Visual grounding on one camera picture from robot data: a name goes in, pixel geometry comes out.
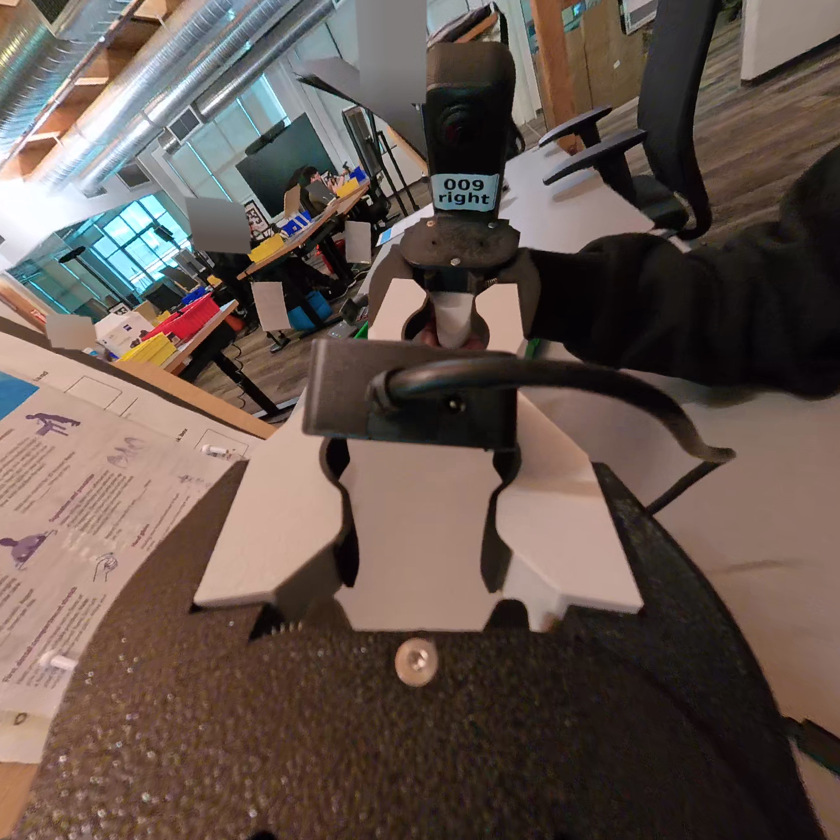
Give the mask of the large black wall screen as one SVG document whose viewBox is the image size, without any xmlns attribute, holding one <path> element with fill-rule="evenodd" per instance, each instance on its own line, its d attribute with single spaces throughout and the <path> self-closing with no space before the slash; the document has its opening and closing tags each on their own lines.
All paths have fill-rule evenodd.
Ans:
<svg viewBox="0 0 840 840">
<path fill-rule="evenodd" d="M 235 164 L 269 217 L 283 214 L 285 194 L 298 184 L 296 173 L 308 165 L 319 172 L 333 169 L 333 162 L 307 114 L 289 123 L 278 123 L 261 135 Z"/>
</svg>

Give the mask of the silver spiral air duct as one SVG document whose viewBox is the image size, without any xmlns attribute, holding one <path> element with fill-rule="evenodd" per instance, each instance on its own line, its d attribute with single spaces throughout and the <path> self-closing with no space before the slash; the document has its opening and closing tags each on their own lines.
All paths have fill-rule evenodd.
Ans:
<svg viewBox="0 0 840 840">
<path fill-rule="evenodd" d="M 1 36 L 1 145 L 14 145 L 87 53 L 55 35 L 33 2 L 10 8 Z"/>
<path fill-rule="evenodd" d="M 343 2 L 183 2 L 47 154 L 28 183 L 95 196 L 191 106 L 218 115 Z"/>
</svg>

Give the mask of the person's right forearm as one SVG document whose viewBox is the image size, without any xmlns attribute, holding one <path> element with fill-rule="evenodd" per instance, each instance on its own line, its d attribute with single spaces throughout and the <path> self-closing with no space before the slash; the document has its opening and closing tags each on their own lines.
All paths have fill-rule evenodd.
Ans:
<svg viewBox="0 0 840 840">
<path fill-rule="evenodd" d="M 599 238 L 576 254 L 523 250 L 525 333 L 576 358 L 702 385 L 804 398 L 839 388 L 839 149 L 792 185 L 774 220 L 722 245 Z"/>
</svg>

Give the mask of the wooden post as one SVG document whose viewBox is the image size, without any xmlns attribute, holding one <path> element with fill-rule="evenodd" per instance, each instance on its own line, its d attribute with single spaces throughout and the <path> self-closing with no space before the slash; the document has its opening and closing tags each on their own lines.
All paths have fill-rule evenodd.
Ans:
<svg viewBox="0 0 840 840">
<path fill-rule="evenodd" d="M 546 127 L 551 130 L 576 115 L 570 60 L 562 12 L 567 2 L 531 1 L 539 47 L 541 101 Z"/>
</svg>

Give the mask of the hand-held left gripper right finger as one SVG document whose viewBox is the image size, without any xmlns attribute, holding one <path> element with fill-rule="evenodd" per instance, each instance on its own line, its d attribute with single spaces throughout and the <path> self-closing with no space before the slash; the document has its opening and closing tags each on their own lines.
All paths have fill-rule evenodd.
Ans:
<svg viewBox="0 0 840 840">
<path fill-rule="evenodd" d="M 547 632 L 571 607 L 635 616 L 644 605 L 588 455 L 525 395 L 517 446 L 496 453 L 480 570 L 488 592 Z"/>
</svg>

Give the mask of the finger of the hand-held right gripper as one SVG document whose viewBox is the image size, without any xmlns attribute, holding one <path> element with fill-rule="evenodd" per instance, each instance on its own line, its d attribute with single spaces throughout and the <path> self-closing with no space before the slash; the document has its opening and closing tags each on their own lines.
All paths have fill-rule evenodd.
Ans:
<svg viewBox="0 0 840 840">
<path fill-rule="evenodd" d="M 405 340 L 406 325 L 424 310 L 426 303 L 427 293 L 415 280 L 392 279 L 379 309 L 370 322 L 367 340 Z"/>
<path fill-rule="evenodd" d="M 518 287 L 495 283 L 476 297 L 476 315 L 486 327 L 486 350 L 521 354 L 524 338 Z"/>
</svg>

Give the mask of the black office chair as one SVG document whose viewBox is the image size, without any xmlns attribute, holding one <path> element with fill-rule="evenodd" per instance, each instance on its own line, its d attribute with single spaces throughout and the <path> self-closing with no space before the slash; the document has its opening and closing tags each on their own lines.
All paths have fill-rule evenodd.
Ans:
<svg viewBox="0 0 840 840">
<path fill-rule="evenodd" d="M 657 228 L 685 242 L 704 235 L 712 213 L 697 161 L 697 96 L 719 1 L 658 2 L 637 102 L 637 126 L 603 140 L 598 123 L 612 108 L 596 108 L 543 135 L 539 147 L 575 135 L 583 151 L 543 177 L 550 186 L 593 169 L 615 193 Z"/>
</svg>

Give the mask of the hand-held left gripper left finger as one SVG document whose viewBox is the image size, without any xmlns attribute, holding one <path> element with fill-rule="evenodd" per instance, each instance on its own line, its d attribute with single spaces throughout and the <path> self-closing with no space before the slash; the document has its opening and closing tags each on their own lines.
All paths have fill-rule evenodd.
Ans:
<svg viewBox="0 0 840 840">
<path fill-rule="evenodd" d="M 303 403 L 248 462 L 195 606 L 311 607 L 355 583 L 359 545 L 338 481 L 348 447 L 305 434 Z"/>
</svg>

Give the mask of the black usb hub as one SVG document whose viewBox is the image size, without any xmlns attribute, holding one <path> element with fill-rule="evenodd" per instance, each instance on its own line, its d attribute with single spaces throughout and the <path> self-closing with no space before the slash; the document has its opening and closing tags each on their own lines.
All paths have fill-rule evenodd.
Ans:
<svg viewBox="0 0 840 840">
<path fill-rule="evenodd" d="M 444 363 L 515 361 L 509 353 L 442 350 L 421 343 L 324 339 L 313 345 L 302 428 L 323 438 L 511 451 L 517 392 L 438 381 Z"/>
</svg>

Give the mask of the red plastic bin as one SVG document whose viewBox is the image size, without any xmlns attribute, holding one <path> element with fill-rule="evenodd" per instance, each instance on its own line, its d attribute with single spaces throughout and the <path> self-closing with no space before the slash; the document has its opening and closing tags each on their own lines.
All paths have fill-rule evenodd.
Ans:
<svg viewBox="0 0 840 840">
<path fill-rule="evenodd" d="M 184 342 L 196 335 L 200 329 L 212 320 L 220 311 L 211 293 L 203 294 L 178 309 L 174 314 L 161 321 L 144 338 L 151 340 L 157 334 L 174 335 L 178 341 Z"/>
</svg>

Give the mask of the brown cardboard panel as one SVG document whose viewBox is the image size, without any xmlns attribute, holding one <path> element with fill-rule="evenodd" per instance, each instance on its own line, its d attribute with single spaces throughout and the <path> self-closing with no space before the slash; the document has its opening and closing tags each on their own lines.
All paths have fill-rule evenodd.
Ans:
<svg viewBox="0 0 840 840">
<path fill-rule="evenodd" d="M 625 30 L 624 3 L 568 2 L 562 11 L 574 113 L 637 99 L 646 64 L 645 28 Z"/>
</svg>

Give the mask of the wooden desk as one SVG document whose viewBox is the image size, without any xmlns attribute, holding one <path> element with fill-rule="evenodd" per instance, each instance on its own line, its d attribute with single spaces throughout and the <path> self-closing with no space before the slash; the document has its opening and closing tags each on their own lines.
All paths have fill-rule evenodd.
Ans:
<svg viewBox="0 0 840 840">
<path fill-rule="evenodd" d="M 221 311 L 187 341 L 180 342 L 174 335 L 168 336 L 176 345 L 177 353 L 165 366 L 136 362 L 122 365 L 117 363 L 118 359 L 115 364 L 135 373 L 160 370 L 191 384 L 207 367 L 212 366 L 241 391 L 246 401 L 257 407 L 256 418 L 270 423 L 286 419 L 297 405 L 298 398 L 293 397 L 281 403 L 273 401 L 247 376 L 239 360 L 226 356 L 226 349 L 238 339 L 236 328 L 239 321 L 235 318 L 237 307 L 236 301 L 220 307 Z"/>
<path fill-rule="evenodd" d="M 293 254 L 297 249 L 304 246 L 316 235 L 327 227 L 333 219 L 346 217 L 361 199 L 369 192 L 371 181 L 360 182 L 351 192 L 345 196 L 336 197 L 323 213 L 312 219 L 310 224 L 284 240 L 283 246 L 276 248 L 265 258 L 252 263 L 245 271 L 238 275 L 239 280 L 249 280 L 256 276 L 257 272 Z"/>
</svg>

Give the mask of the white cardboard box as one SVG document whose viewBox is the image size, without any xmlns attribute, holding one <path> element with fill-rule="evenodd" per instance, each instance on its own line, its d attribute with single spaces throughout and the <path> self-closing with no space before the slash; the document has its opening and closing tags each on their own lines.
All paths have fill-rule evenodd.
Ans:
<svg viewBox="0 0 840 840">
<path fill-rule="evenodd" d="M 109 314 L 94 324 L 97 340 L 114 354 L 121 354 L 126 348 L 153 331 L 154 325 L 142 314 L 129 311 L 125 314 Z"/>
</svg>

